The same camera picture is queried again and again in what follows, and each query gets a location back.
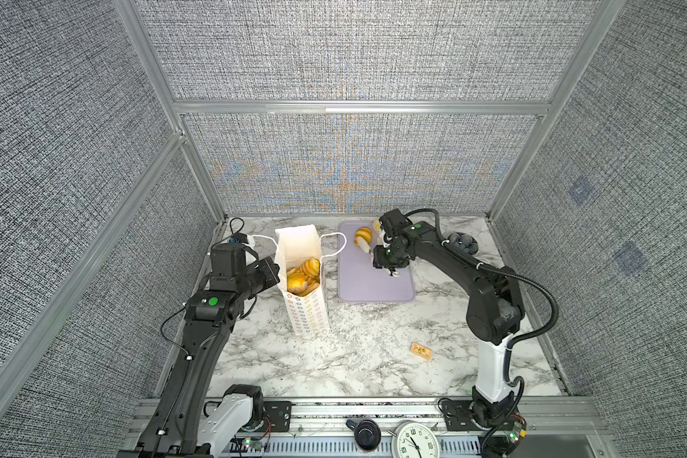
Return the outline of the small yellow croissant bread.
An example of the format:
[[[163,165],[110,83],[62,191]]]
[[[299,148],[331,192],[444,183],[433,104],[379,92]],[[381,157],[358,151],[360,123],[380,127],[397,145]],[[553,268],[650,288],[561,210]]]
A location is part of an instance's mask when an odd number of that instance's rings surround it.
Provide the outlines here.
[[[373,240],[373,232],[369,227],[363,226],[363,227],[360,227],[359,229],[357,229],[355,232],[355,235],[354,235],[355,244],[357,244],[357,238],[358,237],[366,239],[370,245],[372,240]]]

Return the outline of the sesame bun bread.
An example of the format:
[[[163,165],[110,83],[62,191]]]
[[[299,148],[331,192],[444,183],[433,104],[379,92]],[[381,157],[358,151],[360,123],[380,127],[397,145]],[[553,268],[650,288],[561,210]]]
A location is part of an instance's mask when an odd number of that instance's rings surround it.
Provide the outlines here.
[[[293,268],[286,275],[286,289],[289,293],[301,296],[308,288],[308,278],[300,269]]]

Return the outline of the white printed paper bag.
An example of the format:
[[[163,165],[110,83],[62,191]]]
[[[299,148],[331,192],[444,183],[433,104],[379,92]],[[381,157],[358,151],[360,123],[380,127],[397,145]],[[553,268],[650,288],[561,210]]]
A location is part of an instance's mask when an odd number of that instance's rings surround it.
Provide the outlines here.
[[[325,238],[342,239],[341,232],[320,234],[312,224],[277,229],[275,237],[253,234],[251,242],[270,240],[276,247],[274,263],[280,267],[278,288],[284,305],[298,336],[309,337],[330,329],[324,295],[324,261],[343,252],[342,248],[325,254]]]

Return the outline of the ridged yellow spiral bread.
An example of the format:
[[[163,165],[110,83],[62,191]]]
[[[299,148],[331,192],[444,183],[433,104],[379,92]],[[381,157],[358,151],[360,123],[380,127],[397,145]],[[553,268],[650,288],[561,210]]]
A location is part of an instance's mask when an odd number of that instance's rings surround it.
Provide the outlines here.
[[[309,258],[305,260],[301,264],[300,269],[307,278],[315,280],[316,282],[320,280],[321,263],[319,259]]]

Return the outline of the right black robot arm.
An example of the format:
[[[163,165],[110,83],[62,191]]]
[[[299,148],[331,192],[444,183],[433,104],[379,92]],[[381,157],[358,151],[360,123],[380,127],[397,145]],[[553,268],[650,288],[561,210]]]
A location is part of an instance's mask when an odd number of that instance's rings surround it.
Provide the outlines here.
[[[506,273],[489,273],[486,265],[467,254],[436,227],[421,223],[392,226],[373,223],[379,244],[370,248],[373,265],[391,276],[417,259],[427,261],[456,282],[468,295],[466,323],[478,340],[478,373],[471,411],[481,429],[500,427],[516,412],[518,383],[506,374],[511,362],[508,344],[524,318],[515,281]]]

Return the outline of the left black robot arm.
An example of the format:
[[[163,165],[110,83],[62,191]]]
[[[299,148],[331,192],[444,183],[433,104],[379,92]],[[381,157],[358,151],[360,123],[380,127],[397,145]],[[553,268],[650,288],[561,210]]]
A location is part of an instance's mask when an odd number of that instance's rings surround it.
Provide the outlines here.
[[[263,421],[261,390],[245,385],[221,402],[209,427],[200,425],[214,368],[244,303],[280,282],[271,257],[245,262],[241,253],[212,257],[208,286],[185,305],[181,350],[158,406],[135,448],[120,450],[118,457],[213,457],[240,429]]]

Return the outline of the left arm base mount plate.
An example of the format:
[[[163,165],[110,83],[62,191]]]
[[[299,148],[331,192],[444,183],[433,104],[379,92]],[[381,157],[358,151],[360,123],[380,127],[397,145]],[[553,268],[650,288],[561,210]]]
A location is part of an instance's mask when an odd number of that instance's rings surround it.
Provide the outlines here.
[[[292,419],[292,406],[289,401],[242,401],[232,408],[232,421],[240,426],[238,434],[264,432],[288,432]]]

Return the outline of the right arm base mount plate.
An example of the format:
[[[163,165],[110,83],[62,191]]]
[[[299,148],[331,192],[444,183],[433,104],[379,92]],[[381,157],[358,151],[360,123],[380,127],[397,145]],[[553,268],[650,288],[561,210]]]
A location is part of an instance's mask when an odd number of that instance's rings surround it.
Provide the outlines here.
[[[473,417],[471,399],[441,398],[437,406],[443,416],[447,431],[479,431],[480,427]]]

